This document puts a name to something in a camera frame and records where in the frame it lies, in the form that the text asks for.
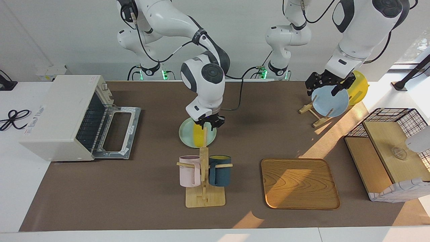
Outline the black angled stand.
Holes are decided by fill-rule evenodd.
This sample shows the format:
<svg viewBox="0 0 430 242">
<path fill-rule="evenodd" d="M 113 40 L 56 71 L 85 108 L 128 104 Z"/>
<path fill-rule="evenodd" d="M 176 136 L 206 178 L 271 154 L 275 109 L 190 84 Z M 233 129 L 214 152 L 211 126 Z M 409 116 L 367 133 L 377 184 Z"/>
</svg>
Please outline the black angled stand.
<svg viewBox="0 0 430 242">
<path fill-rule="evenodd" d="M 407 91 L 405 87 L 406 83 L 413 78 L 418 77 L 418 72 L 422 71 L 422 69 L 428 66 L 430 63 L 430 54 L 428 54 L 420 63 L 418 63 L 413 70 L 411 70 L 401 81 L 391 82 L 393 88 L 397 91 Z"/>
</svg>

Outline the yellow plate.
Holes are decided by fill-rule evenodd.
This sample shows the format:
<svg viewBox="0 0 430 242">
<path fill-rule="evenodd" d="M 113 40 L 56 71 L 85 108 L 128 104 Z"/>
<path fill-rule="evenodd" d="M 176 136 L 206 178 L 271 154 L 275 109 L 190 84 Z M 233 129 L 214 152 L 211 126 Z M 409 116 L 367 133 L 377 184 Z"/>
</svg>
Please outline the yellow plate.
<svg viewBox="0 0 430 242">
<path fill-rule="evenodd" d="M 355 75 L 356 80 L 349 89 L 347 89 L 349 95 L 349 106 L 353 106 L 361 102 L 367 95 L 369 88 L 367 78 L 361 72 L 354 70 L 353 74 Z"/>
</svg>

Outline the wooden serving tray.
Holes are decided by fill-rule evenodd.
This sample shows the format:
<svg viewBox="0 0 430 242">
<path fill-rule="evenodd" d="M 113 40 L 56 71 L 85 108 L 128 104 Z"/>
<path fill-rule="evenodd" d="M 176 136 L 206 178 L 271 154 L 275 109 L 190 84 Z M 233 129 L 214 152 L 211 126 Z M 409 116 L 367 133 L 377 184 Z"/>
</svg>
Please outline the wooden serving tray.
<svg viewBox="0 0 430 242">
<path fill-rule="evenodd" d="M 261 161 L 264 200 L 272 209 L 336 210 L 339 193 L 321 158 L 265 158 Z"/>
</svg>

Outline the wooden plate rack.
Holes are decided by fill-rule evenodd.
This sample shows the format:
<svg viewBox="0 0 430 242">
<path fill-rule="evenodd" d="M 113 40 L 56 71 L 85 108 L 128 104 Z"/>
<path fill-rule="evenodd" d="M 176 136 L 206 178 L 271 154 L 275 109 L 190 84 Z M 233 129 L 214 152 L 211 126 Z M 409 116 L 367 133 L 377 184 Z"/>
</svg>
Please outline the wooden plate rack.
<svg viewBox="0 0 430 242">
<path fill-rule="evenodd" d="M 317 121 L 312 124 L 313 128 L 318 128 L 318 127 L 324 125 L 329 119 L 331 119 L 331 117 L 329 117 L 329 115 L 331 115 L 331 113 L 334 111 L 334 108 L 332 108 L 329 110 L 327 115 L 320 116 L 314 110 L 313 103 L 316 101 L 316 99 L 317 99 L 317 96 L 315 96 L 315 98 L 313 98 L 310 103 L 304 105 L 301 109 L 298 110 L 299 114 L 304 114 L 306 112 L 310 112 L 317 119 Z"/>
</svg>

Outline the white toaster oven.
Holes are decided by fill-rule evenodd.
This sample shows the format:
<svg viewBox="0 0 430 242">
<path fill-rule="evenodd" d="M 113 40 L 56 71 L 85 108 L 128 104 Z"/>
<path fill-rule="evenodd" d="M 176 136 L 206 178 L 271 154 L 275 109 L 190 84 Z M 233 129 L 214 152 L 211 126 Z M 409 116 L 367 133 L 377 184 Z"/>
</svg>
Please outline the white toaster oven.
<svg viewBox="0 0 430 242">
<path fill-rule="evenodd" d="M 104 148 L 115 114 L 130 120 L 119 151 Z M 46 161 L 129 159 L 140 107 L 114 104 L 101 75 L 58 75 L 19 143 Z"/>
</svg>

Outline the wooden mug rack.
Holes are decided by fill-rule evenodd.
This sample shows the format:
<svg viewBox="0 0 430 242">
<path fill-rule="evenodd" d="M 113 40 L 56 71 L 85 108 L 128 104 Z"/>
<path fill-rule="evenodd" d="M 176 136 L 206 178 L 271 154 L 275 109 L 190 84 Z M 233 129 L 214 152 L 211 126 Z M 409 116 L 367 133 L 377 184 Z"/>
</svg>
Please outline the wooden mug rack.
<svg viewBox="0 0 430 242">
<path fill-rule="evenodd" d="M 185 205 L 187 208 L 203 208 L 224 206 L 226 204 L 224 187 L 215 187 L 209 184 L 209 149 L 207 145 L 199 148 L 201 185 L 198 187 L 185 187 Z M 191 167 L 190 164 L 176 163 L 179 166 Z"/>
</svg>

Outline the dark blue mug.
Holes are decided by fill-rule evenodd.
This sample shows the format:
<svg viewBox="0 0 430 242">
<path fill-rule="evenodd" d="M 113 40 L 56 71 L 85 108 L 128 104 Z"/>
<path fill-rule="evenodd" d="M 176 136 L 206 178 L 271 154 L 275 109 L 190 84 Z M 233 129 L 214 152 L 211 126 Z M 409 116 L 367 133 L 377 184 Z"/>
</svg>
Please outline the dark blue mug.
<svg viewBox="0 0 430 242">
<path fill-rule="evenodd" d="M 231 164 L 228 155 L 209 156 L 209 184 L 215 187 L 226 187 L 231 181 L 231 167 L 216 167 L 218 164 Z"/>
</svg>

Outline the black table clamp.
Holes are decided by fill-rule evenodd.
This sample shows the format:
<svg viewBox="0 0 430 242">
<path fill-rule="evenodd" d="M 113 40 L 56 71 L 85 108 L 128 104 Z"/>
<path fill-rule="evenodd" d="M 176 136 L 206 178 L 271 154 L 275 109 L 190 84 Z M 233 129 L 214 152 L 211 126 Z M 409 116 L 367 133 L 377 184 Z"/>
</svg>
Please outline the black table clamp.
<svg viewBox="0 0 430 242">
<path fill-rule="evenodd" d="M 12 78 L 3 70 L 0 69 L 0 91 L 11 91 L 17 85 L 17 81 Z"/>
</svg>

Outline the light blue plate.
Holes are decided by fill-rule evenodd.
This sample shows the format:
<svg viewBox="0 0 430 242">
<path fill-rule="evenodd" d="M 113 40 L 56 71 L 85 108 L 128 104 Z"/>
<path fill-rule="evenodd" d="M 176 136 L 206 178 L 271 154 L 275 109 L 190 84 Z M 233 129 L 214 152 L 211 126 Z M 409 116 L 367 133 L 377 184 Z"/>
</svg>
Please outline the light blue plate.
<svg viewBox="0 0 430 242">
<path fill-rule="evenodd" d="M 333 96 L 331 92 L 334 88 L 335 86 L 328 85 L 312 92 L 313 107 L 320 115 L 337 117 L 346 111 L 349 104 L 348 91 L 343 89 Z"/>
</svg>

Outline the mint green plate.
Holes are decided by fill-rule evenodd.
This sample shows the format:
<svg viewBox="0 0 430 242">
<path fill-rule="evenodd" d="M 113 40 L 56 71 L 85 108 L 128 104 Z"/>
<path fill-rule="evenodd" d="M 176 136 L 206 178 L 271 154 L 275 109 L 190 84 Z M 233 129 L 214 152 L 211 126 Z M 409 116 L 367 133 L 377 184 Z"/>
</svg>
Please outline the mint green plate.
<svg viewBox="0 0 430 242">
<path fill-rule="evenodd" d="M 192 126 L 194 123 L 195 121 L 192 118 L 186 119 L 181 124 L 178 132 L 180 140 L 183 142 L 183 144 L 191 148 L 197 148 L 195 147 L 195 144 L 192 139 Z M 206 128 L 208 129 L 206 138 L 206 145 L 208 146 L 215 140 L 217 135 L 217 129 L 211 131 L 211 125 L 209 123 L 206 123 Z"/>
</svg>

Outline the brown table mat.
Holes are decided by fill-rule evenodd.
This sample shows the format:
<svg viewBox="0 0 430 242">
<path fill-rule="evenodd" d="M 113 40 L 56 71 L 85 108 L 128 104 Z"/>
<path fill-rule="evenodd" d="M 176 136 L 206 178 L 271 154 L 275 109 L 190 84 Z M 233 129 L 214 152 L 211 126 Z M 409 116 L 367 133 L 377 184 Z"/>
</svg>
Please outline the brown table mat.
<svg viewBox="0 0 430 242">
<path fill-rule="evenodd" d="M 209 147 L 232 157 L 226 205 L 186 208 L 176 162 L 198 151 L 185 146 L 178 129 L 193 98 L 180 82 L 110 82 L 119 106 L 140 106 L 129 160 L 52 163 L 20 231 L 250 229 L 430 225 L 418 200 L 369 201 L 343 141 L 367 110 L 357 106 L 319 133 L 312 116 L 298 114 L 308 100 L 303 82 L 245 83 L 239 110 Z M 267 207 L 261 179 L 264 158 L 323 158 L 329 164 L 341 205 L 336 210 Z"/>
</svg>

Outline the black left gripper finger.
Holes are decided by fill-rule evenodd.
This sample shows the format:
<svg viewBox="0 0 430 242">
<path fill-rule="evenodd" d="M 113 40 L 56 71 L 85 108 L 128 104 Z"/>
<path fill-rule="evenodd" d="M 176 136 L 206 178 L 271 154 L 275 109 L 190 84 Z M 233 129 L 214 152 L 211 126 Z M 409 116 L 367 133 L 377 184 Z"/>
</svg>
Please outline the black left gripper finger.
<svg viewBox="0 0 430 242">
<path fill-rule="evenodd" d="M 332 90 L 332 96 L 336 96 L 337 93 L 342 91 L 343 89 L 349 89 L 355 80 L 355 75 L 349 75 L 345 80 L 337 83 Z"/>
<path fill-rule="evenodd" d="M 307 89 L 307 95 L 311 96 L 313 91 L 319 86 L 319 74 L 317 72 L 312 72 L 305 81 L 305 86 Z"/>
</svg>

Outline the white rounded device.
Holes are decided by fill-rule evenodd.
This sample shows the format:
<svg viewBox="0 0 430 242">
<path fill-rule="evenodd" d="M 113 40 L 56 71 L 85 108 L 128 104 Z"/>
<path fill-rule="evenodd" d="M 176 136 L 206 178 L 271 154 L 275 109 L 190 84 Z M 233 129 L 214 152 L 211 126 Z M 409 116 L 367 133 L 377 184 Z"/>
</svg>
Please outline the white rounded device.
<svg viewBox="0 0 430 242">
<path fill-rule="evenodd" d="M 405 140 L 406 147 L 415 152 L 423 153 L 430 149 L 430 125 Z"/>
</svg>

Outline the pink mug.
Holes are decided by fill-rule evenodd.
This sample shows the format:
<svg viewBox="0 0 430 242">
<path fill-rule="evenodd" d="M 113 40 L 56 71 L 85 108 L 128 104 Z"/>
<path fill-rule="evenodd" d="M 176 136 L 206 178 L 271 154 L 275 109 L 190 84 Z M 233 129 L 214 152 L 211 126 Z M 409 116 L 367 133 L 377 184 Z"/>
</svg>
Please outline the pink mug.
<svg viewBox="0 0 430 242">
<path fill-rule="evenodd" d="M 190 164 L 191 167 L 179 166 L 179 183 L 182 187 L 192 188 L 201 185 L 200 156 L 184 155 L 179 158 L 180 163 Z"/>
</svg>

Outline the white socket box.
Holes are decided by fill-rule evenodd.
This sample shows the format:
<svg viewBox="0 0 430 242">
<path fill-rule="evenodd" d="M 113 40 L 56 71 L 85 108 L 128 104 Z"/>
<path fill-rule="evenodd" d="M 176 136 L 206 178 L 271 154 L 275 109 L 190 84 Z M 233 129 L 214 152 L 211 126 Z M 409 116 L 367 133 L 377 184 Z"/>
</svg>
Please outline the white socket box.
<svg viewBox="0 0 430 242">
<path fill-rule="evenodd" d="M 41 82 L 52 82 L 58 75 L 71 75 L 71 71 L 65 65 L 41 66 L 36 70 L 36 77 Z"/>
</svg>

